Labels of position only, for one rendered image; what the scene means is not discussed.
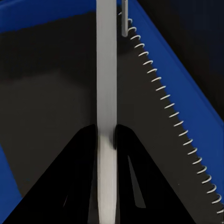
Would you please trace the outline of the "pen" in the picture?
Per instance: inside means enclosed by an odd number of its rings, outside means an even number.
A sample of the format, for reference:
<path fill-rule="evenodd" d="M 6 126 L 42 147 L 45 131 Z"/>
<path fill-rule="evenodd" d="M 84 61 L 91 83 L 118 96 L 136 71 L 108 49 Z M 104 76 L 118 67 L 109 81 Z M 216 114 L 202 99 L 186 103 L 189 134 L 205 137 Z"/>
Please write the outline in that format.
<path fill-rule="evenodd" d="M 96 0 L 99 224 L 115 224 L 117 202 L 117 0 Z M 122 0 L 128 35 L 128 0 Z"/>

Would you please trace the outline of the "folder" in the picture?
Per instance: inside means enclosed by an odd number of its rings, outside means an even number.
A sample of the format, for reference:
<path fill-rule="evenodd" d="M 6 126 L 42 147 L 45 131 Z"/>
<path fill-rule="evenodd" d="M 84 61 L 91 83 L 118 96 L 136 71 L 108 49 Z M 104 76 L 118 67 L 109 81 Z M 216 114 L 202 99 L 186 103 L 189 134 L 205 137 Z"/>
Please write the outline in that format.
<path fill-rule="evenodd" d="M 90 11 L 96 11 L 96 0 L 0 0 L 0 34 Z M 129 18 L 224 203 L 223 106 L 147 0 L 128 0 Z M 0 224 L 22 199 L 0 144 Z"/>

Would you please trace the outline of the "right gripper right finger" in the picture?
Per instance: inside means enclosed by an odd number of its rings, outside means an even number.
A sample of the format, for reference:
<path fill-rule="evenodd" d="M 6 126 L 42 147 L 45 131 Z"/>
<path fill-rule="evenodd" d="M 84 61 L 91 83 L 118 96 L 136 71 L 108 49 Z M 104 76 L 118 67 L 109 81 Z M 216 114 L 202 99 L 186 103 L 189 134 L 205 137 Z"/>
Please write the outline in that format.
<path fill-rule="evenodd" d="M 134 131 L 117 125 L 120 224 L 196 224 Z M 146 208 L 135 205 L 130 157 Z"/>

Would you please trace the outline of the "notebook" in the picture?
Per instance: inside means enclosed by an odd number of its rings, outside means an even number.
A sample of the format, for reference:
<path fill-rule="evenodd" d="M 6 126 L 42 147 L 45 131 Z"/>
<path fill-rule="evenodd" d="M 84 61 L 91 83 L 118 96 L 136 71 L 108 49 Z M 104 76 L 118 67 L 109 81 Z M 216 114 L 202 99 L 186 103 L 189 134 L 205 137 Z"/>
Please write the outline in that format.
<path fill-rule="evenodd" d="M 117 5 L 117 125 L 134 131 L 196 224 L 224 224 L 224 203 L 170 94 Z M 0 144 L 22 198 L 75 134 L 95 124 L 88 223 L 99 224 L 96 11 L 0 34 Z M 128 155 L 135 205 L 146 208 Z M 115 224 L 120 224 L 117 152 Z"/>

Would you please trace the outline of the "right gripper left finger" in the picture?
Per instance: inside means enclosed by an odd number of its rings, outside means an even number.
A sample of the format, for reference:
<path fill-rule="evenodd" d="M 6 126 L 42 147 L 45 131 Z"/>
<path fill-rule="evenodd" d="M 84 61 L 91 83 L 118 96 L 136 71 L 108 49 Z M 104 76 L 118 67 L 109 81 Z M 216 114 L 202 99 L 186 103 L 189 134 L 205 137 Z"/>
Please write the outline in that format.
<path fill-rule="evenodd" d="M 80 129 L 2 224 L 87 224 L 95 145 Z"/>

